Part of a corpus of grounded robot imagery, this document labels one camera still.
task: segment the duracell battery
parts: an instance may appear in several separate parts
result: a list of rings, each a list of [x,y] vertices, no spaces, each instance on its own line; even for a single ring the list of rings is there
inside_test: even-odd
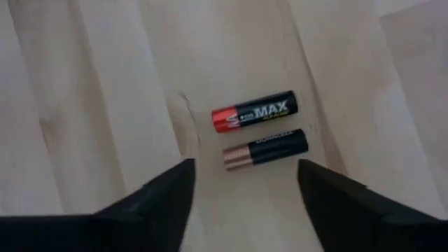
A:
[[[224,168],[230,171],[307,151],[308,143],[305,133],[303,130],[297,129],[224,150]]]
[[[216,109],[211,112],[211,117],[217,132],[227,132],[297,112],[298,105],[294,92],[287,91]]]

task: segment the light wood surface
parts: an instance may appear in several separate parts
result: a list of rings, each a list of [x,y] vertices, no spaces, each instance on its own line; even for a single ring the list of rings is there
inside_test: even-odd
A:
[[[0,214],[62,213],[8,3],[0,1]]]
[[[1,184],[0,214],[96,211],[193,157],[183,251],[322,251],[298,158],[445,217],[373,0],[1,3],[0,175],[25,187]],[[215,132],[212,109],[285,90],[297,115]],[[308,153],[224,170],[224,148],[297,128]]]
[[[445,218],[373,2],[290,2],[350,177]]]
[[[383,17],[393,62],[448,209],[448,2],[434,0]]]
[[[66,213],[125,193],[102,91],[69,1],[11,1],[39,122]]]
[[[396,13],[430,0],[375,0],[380,16]]]

